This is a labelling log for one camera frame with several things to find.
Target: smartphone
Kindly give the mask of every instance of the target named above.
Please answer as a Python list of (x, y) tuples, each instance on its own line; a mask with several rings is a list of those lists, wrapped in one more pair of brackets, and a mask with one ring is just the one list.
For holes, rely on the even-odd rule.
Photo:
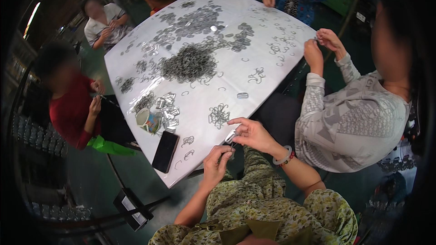
[(164, 131), (151, 165), (160, 172), (168, 173), (178, 143), (178, 135)]

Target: gray patterned sweater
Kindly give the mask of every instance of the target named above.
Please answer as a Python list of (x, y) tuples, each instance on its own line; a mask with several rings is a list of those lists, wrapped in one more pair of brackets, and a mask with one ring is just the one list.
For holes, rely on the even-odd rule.
[(346, 87), (324, 96), (325, 80), (309, 73), (295, 124), (296, 156), (329, 172), (356, 172), (377, 163), (400, 141), (410, 104), (379, 83), (377, 71), (361, 76), (347, 53), (336, 61)]

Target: dark hair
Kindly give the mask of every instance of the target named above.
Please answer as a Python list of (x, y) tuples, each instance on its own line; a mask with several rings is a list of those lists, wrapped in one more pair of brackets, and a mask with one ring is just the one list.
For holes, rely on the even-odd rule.
[(55, 40), (43, 46), (35, 60), (34, 71), (42, 81), (66, 61), (77, 57), (74, 47), (67, 41)]
[[(86, 17), (88, 17), (88, 15), (86, 14), (84, 7), (86, 6), (86, 3), (88, 3), (90, 0), (82, 0), (82, 2), (80, 3), (80, 9), (83, 13), (83, 15), (85, 15)], [(98, 3), (100, 3), (101, 5), (103, 5), (101, 0), (94, 0), (97, 1)]]
[(380, 2), (395, 40), (407, 42), (411, 46), (412, 64), (409, 72), (411, 98), (409, 121), (411, 124), (409, 122), (406, 124), (404, 137), (412, 144), (413, 153), (421, 155), (423, 151), (421, 148), (423, 140), (421, 131), (424, 130), (423, 125), (425, 125), (425, 121), (422, 119), (425, 116), (422, 110), (426, 108), (424, 106), (425, 88), (422, 87), (422, 60), (418, 55), (412, 19), (402, 0), (380, 0)]

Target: green plastic bag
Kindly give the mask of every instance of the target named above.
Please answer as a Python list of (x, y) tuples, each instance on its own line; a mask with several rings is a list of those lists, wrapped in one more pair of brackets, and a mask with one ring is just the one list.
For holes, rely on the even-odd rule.
[(125, 146), (121, 146), (112, 141), (106, 141), (100, 135), (97, 138), (91, 138), (88, 142), (87, 146), (92, 146), (95, 150), (107, 154), (116, 154), (123, 156), (134, 156), (136, 152), (132, 149), (129, 149)]

